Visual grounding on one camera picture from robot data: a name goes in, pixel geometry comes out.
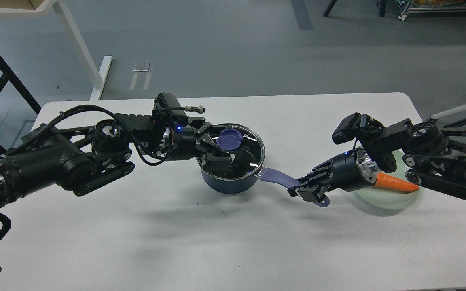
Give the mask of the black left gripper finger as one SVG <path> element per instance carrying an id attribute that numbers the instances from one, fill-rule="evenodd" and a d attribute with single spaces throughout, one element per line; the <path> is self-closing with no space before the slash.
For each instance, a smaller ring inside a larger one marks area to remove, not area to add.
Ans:
<path id="1" fill-rule="evenodd" d="M 223 125 L 202 123 L 195 126 L 196 142 L 213 142 L 213 138 L 218 138 L 223 131 Z"/>
<path id="2" fill-rule="evenodd" d="M 202 170 L 209 173 L 213 171 L 228 171 L 235 161 L 235 153 L 221 148 L 213 140 L 202 139 L 198 142 L 198 164 Z"/>

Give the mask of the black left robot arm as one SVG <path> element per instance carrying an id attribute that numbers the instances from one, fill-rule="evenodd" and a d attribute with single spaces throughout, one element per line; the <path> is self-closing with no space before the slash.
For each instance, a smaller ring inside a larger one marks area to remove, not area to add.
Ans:
<path id="1" fill-rule="evenodd" d="M 187 111 L 205 108 L 156 105 L 150 115 L 132 115 L 78 105 L 60 112 L 0 155 L 0 208 L 53 184 L 84 196 L 129 175 L 133 149 L 150 166 L 195 157 L 205 168 L 222 169 L 241 157 L 218 145 L 224 126 L 189 118 Z M 0 213 L 0 241 L 10 228 Z"/>

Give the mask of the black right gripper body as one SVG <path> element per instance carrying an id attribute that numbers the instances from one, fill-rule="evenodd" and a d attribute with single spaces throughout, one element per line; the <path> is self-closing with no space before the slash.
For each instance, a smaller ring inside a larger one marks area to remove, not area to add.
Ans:
<path id="1" fill-rule="evenodd" d="M 364 150 L 350 150 L 321 164 L 326 168 L 326 191 L 342 189 L 347 192 L 375 186 L 377 166 Z"/>

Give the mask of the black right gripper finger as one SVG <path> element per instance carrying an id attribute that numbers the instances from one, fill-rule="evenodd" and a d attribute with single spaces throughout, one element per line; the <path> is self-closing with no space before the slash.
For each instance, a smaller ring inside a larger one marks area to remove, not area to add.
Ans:
<path id="1" fill-rule="evenodd" d="M 304 201 L 312 203 L 330 203 L 329 197 L 326 195 L 328 186 L 315 185 L 315 186 L 302 186 L 297 185 L 288 188 L 288 193 L 291 197 L 299 196 Z"/>
<path id="2" fill-rule="evenodd" d="M 297 180 L 302 186 L 325 186 L 331 182 L 332 176 L 332 162 L 323 162 Z"/>

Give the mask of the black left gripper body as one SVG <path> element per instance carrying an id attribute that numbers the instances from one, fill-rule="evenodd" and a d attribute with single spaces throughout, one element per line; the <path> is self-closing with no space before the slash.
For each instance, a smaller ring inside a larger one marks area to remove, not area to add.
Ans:
<path id="1" fill-rule="evenodd" d="M 209 127 L 210 123 L 204 123 L 200 128 L 187 125 L 167 129 L 164 133 L 165 161 L 205 158 L 213 150 Z"/>

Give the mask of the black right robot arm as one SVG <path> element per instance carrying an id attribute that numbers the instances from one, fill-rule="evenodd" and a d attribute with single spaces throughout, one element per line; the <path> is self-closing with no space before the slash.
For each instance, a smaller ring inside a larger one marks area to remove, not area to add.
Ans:
<path id="1" fill-rule="evenodd" d="M 369 188 L 377 184 L 378 171 L 395 172 L 393 153 L 401 150 L 409 168 L 407 181 L 466 201 L 465 129 L 439 129 L 433 121 L 415 125 L 408 118 L 385 127 L 367 114 L 354 113 L 341 121 L 332 140 L 335 144 L 357 140 L 361 147 L 314 167 L 296 186 L 287 186 L 290 196 L 325 207 L 327 192 Z"/>

